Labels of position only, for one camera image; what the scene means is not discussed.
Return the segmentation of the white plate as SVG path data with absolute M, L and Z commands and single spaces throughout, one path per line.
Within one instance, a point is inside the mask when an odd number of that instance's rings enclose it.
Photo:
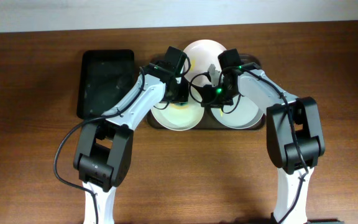
M 192 97 L 189 97 L 187 103 L 189 107 L 184 110 L 173 110 L 169 105 L 164 109 L 166 103 L 157 103 L 156 107 L 151 109 L 151 113 L 164 128 L 186 131 L 197 126 L 204 115 L 204 108 Z

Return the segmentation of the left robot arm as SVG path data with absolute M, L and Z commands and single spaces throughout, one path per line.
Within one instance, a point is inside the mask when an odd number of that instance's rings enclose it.
M 134 131 L 157 103 L 177 96 L 188 60 L 182 50 L 169 47 L 163 60 L 140 69 L 123 99 L 79 125 L 73 167 L 85 191 L 85 223 L 113 223 L 114 197 L 131 165 Z

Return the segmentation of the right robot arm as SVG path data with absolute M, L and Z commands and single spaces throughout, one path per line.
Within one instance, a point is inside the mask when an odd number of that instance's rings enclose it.
M 218 55 L 221 73 L 216 86 L 199 87 L 201 106 L 232 106 L 245 96 L 265 115 L 267 151 L 278 171 L 277 202 L 271 223 L 308 223 L 308 186 L 318 159 L 325 152 L 316 101 L 300 98 L 274 83 L 260 65 L 242 62 L 236 49 Z

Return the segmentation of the green and yellow sponge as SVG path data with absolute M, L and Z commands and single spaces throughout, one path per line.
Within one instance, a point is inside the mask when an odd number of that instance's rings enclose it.
M 184 110 L 189 107 L 188 103 L 170 103 L 169 107 L 173 110 Z

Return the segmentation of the pale blue plate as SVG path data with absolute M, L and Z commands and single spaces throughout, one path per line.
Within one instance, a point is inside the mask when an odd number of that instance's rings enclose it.
M 232 129 L 246 129 L 257 124 L 263 112 L 248 97 L 237 95 L 233 98 L 233 105 L 221 108 L 211 108 L 213 117 L 222 125 Z

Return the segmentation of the pink-white plate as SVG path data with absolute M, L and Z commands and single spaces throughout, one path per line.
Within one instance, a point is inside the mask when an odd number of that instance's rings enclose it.
M 209 72 L 211 78 L 199 76 L 192 84 L 203 87 L 204 85 L 216 86 L 220 71 L 222 70 L 218 55 L 223 53 L 226 48 L 214 40 L 197 40 L 184 49 L 184 53 L 190 59 L 190 71 L 185 78 L 190 82 L 191 79 L 200 73 Z

